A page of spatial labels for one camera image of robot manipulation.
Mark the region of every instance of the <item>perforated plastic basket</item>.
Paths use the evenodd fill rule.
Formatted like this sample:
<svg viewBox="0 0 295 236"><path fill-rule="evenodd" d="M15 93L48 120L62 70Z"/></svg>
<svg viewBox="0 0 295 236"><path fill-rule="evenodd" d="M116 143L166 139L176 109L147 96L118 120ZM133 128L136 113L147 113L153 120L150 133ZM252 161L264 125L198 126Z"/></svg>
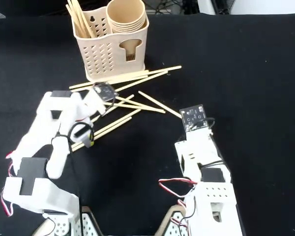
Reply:
<svg viewBox="0 0 295 236"><path fill-rule="evenodd" d="M111 77L123 73L145 69L144 57L149 21L144 27L133 33L112 33L106 17L106 7L93 11L85 11L85 17L91 30L97 38L81 38L72 21L73 34L77 39L87 79L96 82L96 79ZM120 43L129 39L139 39L141 43L136 48L135 56L127 60L125 49Z"/></svg>

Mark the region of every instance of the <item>black tablecloth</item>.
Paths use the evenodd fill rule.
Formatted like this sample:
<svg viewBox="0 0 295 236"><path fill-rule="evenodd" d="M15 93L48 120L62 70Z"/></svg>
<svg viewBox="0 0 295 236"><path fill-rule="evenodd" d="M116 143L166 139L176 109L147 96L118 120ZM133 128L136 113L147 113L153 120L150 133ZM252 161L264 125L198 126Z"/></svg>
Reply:
<svg viewBox="0 0 295 236"><path fill-rule="evenodd" d="M150 17L146 67L182 70L120 93L142 90L179 110L203 104L234 179L248 236L295 235L295 15ZM0 20L0 191L5 155L27 132L46 91L85 81L68 17ZM101 127L128 113L117 109ZM176 198L159 178L180 176L171 114L141 112L74 155L82 202L104 234L153 234ZM61 188L76 189L66 165ZM0 235L30 235L41 215L0 205Z"/></svg>

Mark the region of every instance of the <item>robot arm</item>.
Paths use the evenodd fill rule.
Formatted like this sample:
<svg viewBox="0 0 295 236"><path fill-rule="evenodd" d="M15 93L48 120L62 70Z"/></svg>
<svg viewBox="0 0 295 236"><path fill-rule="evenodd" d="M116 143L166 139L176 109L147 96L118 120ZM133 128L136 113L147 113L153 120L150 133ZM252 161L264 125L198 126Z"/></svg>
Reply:
<svg viewBox="0 0 295 236"><path fill-rule="evenodd" d="M52 144L53 152L47 164L49 178L59 178L69 152L68 140L57 134L68 135L71 127L78 121L93 126L89 116L99 111L105 112L105 106L99 95L92 89L83 100L79 93L70 91L53 91L45 93L37 111L36 118L28 133L21 139L17 148L11 153L15 174L22 158L34 156L43 146ZM77 125L70 139L82 141L91 146L90 130L83 131L84 125Z"/></svg>
<svg viewBox="0 0 295 236"><path fill-rule="evenodd" d="M97 111L104 114L103 102L109 99L103 99L102 91L95 88L84 99L70 91L45 93L28 133L10 154L16 176L6 179L2 193L5 200L66 225L77 223L78 197L58 188L50 178L57 179L63 172L70 153L69 133L73 142L92 145L93 124L89 117ZM51 156L34 157L45 145L53 146Z"/></svg>
<svg viewBox="0 0 295 236"><path fill-rule="evenodd" d="M184 177L197 182L186 195L191 235L242 236L231 173L212 137L203 106L180 111L186 140L175 143Z"/></svg>

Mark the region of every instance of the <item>wooden chopstick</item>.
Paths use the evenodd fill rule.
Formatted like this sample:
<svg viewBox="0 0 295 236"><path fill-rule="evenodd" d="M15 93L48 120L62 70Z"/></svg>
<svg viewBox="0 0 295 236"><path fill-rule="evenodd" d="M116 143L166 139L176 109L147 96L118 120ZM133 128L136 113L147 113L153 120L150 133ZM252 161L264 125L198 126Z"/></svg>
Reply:
<svg viewBox="0 0 295 236"><path fill-rule="evenodd" d="M164 110L158 109L158 108L153 108L153 107L141 107L141 106L134 106L134 105L125 105L125 104L112 104L111 102L104 102L103 103L105 106L116 106L116 107L125 107L125 108L132 108L132 109L141 109L141 110L147 110L147 111L153 111L153 112L160 112L160 113L165 113Z"/></svg>
<svg viewBox="0 0 295 236"><path fill-rule="evenodd" d="M131 120L131 119L132 119L132 117L128 117L127 119L124 119L123 121L119 122L118 124L112 126L111 128L109 128L109 129L105 130L104 132L100 133L99 135L95 136L95 137L94 137L94 140L97 140L97 139L103 137L104 135L106 135L106 134L108 134L109 132L113 131L114 129L116 129L116 128L122 126L123 124L125 124L126 122L128 122L128 121ZM78 150L78 149L80 149L80 148L82 148L82 147L84 147L84 144L83 144L83 143L80 143L80 144L78 144L77 146L73 147L73 148L72 148L72 151L74 152L74 151L76 151L76 150Z"/></svg>
<svg viewBox="0 0 295 236"><path fill-rule="evenodd" d="M84 22L84 26L87 28L90 37L91 37L91 38L96 38L95 34L93 33L93 31L92 31L92 30L90 29L90 27L89 27L89 23L88 23L88 21L87 21L86 18L85 18L84 12L82 11L82 9L81 9L81 7L80 7L80 4L79 4L78 0L73 0L73 2L74 2L73 4L74 4L74 6L75 6L76 11L77 11L79 14L81 14L81 16L82 16L82 20L83 20L83 22Z"/></svg>
<svg viewBox="0 0 295 236"><path fill-rule="evenodd" d="M125 79L125 78L135 78L135 77L146 75L146 73L148 73L148 70L121 74L121 75L114 76L114 77L96 79L96 81L94 81L94 82L86 82L86 83L82 83L82 84L78 84L78 85L72 85L72 86L69 87L69 89L76 89L76 88L79 88L79 87L90 86L90 85L93 85L96 82L106 82L106 81L112 81L112 80L115 80L115 79L117 80L117 79Z"/></svg>
<svg viewBox="0 0 295 236"><path fill-rule="evenodd" d="M134 97L134 95L132 94L132 95L130 95L129 97L127 97L126 99L129 100L129 99L131 99L131 98L133 98L133 97ZM112 111L113 111L114 109L116 109L116 108L117 108L117 106L111 107L110 109L107 110L107 112L104 114L104 116L107 115L109 112L112 112ZM97 117L91 119L91 122L94 123L94 122L97 121L99 118L100 118L100 115L98 115Z"/></svg>
<svg viewBox="0 0 295 236"><path fill-rule="evenodd" d="M125 85L125 86L123 86L123 87L120 87L120 88L116 89L116 92L122 91L122 90L124 90L124 89L127 89L127 88L132 87L132 86L135 86L135 85L138 85L138 84L143 83L143 82L145 82L145 81L148 81L148 80L154 79L154 78L156 78L156 77L158 77L158 76L165 75L167 72L168 72L168 71L164 71L164 72L161 72L161 73L158 73L158 74L155 74L155 75L149 76L149 77L147 77L147 78L145 78L145 79L138 80L138 81L133 82L133 83L131 83L131 84Z"/></svg>
<svg viewBox="0 0 295 236"><path fill-rule="evenodd" d="M120 119L115 120L114 122L110 123L109 125L106 125L105 127L103 127L103 128L101 128L101 129L97 130L96 132L94 132L94 136L99 135L100 133L104 132L105 130L107 130L107 129L113 127L114 125L116 125L116 124L118 124L118 123L120 123L120 122L123 121L124 119L127 119L127 118L129 118L129 117L131 117L131 116L137 114L137 113L140 112L140 111L141 111L141 109L134 110L134 111L130 112L129 114L127 114L127 115L121 117ZM76 146L78 146L78 145L80 145L80 144L82 144L82 142L78 142L78 143L72 144L72 145L71 145L71 148L75 148Z"/></svg>
<svg viewBox="0 0 295 236"><path fill-rule="evenodd" d="M80 26L79 20L77 19L77 16L75 15L75 12L71 10L68 4L66 4L65 7L67 8L71 18L73 19L73 22L77 28L78 34L83 36L83 31L81 30L81 26Z"/></svg>
<svg viewBox="0 0 295 236"><path fill-rule="evenodd" d="M120 101L124 101L124 102L130 103L130 104L133 104L133 105L137 105L137 106L140 106L140 107L147 107L147 108L157 109L155 107L150 107L148 105L145 105L145 104L142 104L142 103L139 103L139 102L135 102L135 101L131 101L129 99L122 98L122 97L116 97L116 99L117 100L120 100Z"/></svg>
<svg viewBox="0 0 295 236"><path fill-rule="evenodd" d="M133 80L145 79L147 77L148 77L147 75L143 75L143 76L138 76L138 77L134 77L134 78L130 78L130 79L109 80L109 81L107 81L107 83L110 85L114 85L114 84L125 83L125 82L129 82L129 81L133 81Z"/></svg>
<svg viewBox="0 0 295 236"><path fill-rule="evenodd" d="M80 23L80 27L81 27L81 29L82 29L82 31L83 31L83 38L89 38L89 35L88 35L88 33L86 32L86 29L85 29L85 26L84 26L84 23L83 23L83 19L82 19L81 12L78 10L78 8L77 8L77 6L76 6L76 2L73 1L73 3L71 3L71 0L68 0L68 3L69 3L69 5L70 5L70 4L72 5L72 7L70 6L71 9L73 9L73 10L76 12L77 16L78 16L78 20L79 20L79 23Z"/></svg>
<svg viewBox="0 0 295 236"><path fill-rule="evenodd" d="M94 82L86 82L86 83L82 83L82 84L78 84L78 85L72 85L69 87L69 89L76 89L79 87L90 86L90 85L94 84L95 82L114 81L115 79L116 80L124 79L124 82L128 82L128 81L133 80L133 78L135 78L135 77L145 76L145 75L150 75L150 74L157 74L157 73L161 73L161 72L165 72L165 71L167 73L170 70L177 70L177 69L181 69L181 65L172 66L172 67L154 70L154 71L144 70L144 71L137 71L137 72L121 74L121 75L118 75L115 77L110 77L110 78L108 78L109 80L107 78L102 78L102 79L96 80Z"/></svg>
<svg viewBox="0 0 295 236"><path fill-rule="evenodd" d="M159 101L155 100L154 98L148 96L144 92L139 91L138 93L141 94L143 97L147 98L148 100L150 100L151 102L154 102L156 105L160 106L164 110L172 113L173 115L175 115L181 119L181 114L179 114L178 112L175 112L174 110L170 109L169 107L165 106L164 104L160 103Z"/></svg>

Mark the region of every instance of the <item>black wire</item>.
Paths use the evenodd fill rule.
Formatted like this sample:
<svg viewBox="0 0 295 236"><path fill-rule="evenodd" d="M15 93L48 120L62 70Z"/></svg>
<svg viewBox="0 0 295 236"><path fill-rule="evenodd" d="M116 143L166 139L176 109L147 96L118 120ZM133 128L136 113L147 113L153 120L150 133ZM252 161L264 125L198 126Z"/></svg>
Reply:
<svg viewBox="0 0 295 236"><path fill-rule="evenodd" d="M56 223L51 219L51 218L47 218L47 219L50 219L52 222L53 222L53 224L54 224L54 228L53 228L53 230L51 230L51 232L50 233L48 233L48 234L46 234L46 235L44 235L44 236L48 236L48 235L50 235L54 230L55 230L55 228L56 228Z"/></svg>
<svg viewBox="0 0 295 236"><path fill-rule="evenodd" d="M190 130L192 130L194 127L196 127L198 124L201 124L201 126L203 125L203 122L204 121L212 121L212 124L211 125L208 125L208 128L209 129L212 129L212 127L215 125L215 118L212 118L212 117L207 117L207 118L204 118L196 123L194 123L191 127L190 127Z"/></svg>
<svg viewBox="0 0 295 236"><path fill-rule="evenodd" d="M193 213L192 213L191 215L189 215L189 216L186 216L186 217L182 218L182 219L180 220L179 224L178 224L178 230L179 230L179 234L180 234L180 236L182 236L182 235L181 235L181 230L180 230L180 225L181 225L182 221L185 220L185 219L189 219L189 218L191 218L191 217L195 214L195 212L196 212L196 196L193 197L193 200L194 200L194 202L195 202L195 207L194 207L194 209L193 209Z"/></svg>
<svg viewBox="0 0 295 236"><path fill-rule="evenodd" d="M212 162L207 163L205 165L200 164L200 168L207 168L207 167L210 167L212 165L216 166L216 165L220 165L220 164L224 164L224 161L223 160L218 160L218 161L212 161Z"/></svg>
<svg viewBox="0 0 295 236"><path fill-rule="evenodd" d="M75 166L74 166L74 161L73 161L73 151L72 151L72 147L71 147L71 143L68 139L68 144L69 144L69 150L70 150L70 161L71 161L71 168L72 168L72 172L73 172L73 176L76 182L76 186L77 186L77 197L79 199L79 212L80 212L80 225L81 225L81 236L84 236L84 232L83 232L83 219L82 219L82 199L81 199L81 191L80 191L80 185L79 185L79 181L78 181L78 175L77 172L75 170Z"/></svg>
<svg viewBox="0 0 295 236"><path fill-rule="evenodd" d="M161 11L159 11L158 9L152 7L150 4L146 3L145 1L143 1L143 3L144 3L145 5L147 5L149 8L153 9L155 12L157 11L157 12L160 13L160 14L164 14L163 12L161 12Z"/></svg>
<svg viewBox="0 0 295 236"><path fill-rule="evenodd" d="M210 135L210 137L211 137L211 140L212 140L212 142L213 142L213 144L214 144L214 146L215 146L215 148L216 148L216 151L217 151L218 156L223 160L223 164L226 166L226 168L228 169L228 171L231 172L229 166L228 166L227 163L225 162L225 159L224 159L224 157L223 157L223 155L222 155L220 149L218 148L218 146L217 146L217 144L216 144L216 142L215 142L215 140L214 140L214 138L213 138L213 135Z"/></svg>
<svg viewBox="0 0 295 236"><path fill-rule="evenodd" d="M72 131L73 129L79 125L79 124L83 124L85 125L86 127L88 127L90 129L90 133L93 134L94 133L94 129L87 123L85 122L76 122L69 130L68 134L67 135L63 135L63 134L60 134L59 130L60 130L60 127L59 127L59 130L58 132L56 133L55 137L65 137L67 138L68 140L68 145L69 145L69 151L70 151L70 154L69 154L69 157L70 157L70 161L71 161L71 168L72 168L72 172L73 172L73 176L74 176L74 179L75 179L75 182L76 182L76 186L77 186L77 197L79 199L79 212L80 212L80 225L81 225L81 236L84 236L84 233L83 233L83 219L82 219L82 201L81 201L81 191L80 191L80 185L79 185L79 181L78 181L78 175L77 175L77 172L75 170L75 165L74 165L74 161L73 161L73 151L72 151L72 147L71 147L71 143L72 143L72 140L71 140L71 134L72 134Z"/></svg>
<svg viewBox="0 0 295 236"><path fill-rule="evenodd" d="M73 129L74 129L77 125L79 125L79 124L83 124L83 125L85 125L87 128L89 128L91 134L94 133L94 129L93 129L89 124L87 124L87 123L85 123L85 122L82 122L82 121L79 121L79 122L76 122L76 123L70 128L70 130L69 130L69 132L68 132L68 135L61 135L61 134L58 134L58 135L56 135L56 137L57 137L57 136L67 137L67 138L68 138L68 142L69 142L69 144L70 144L70 143L73 143L72 140L71 140L71 134L72 134Z"/></svg>

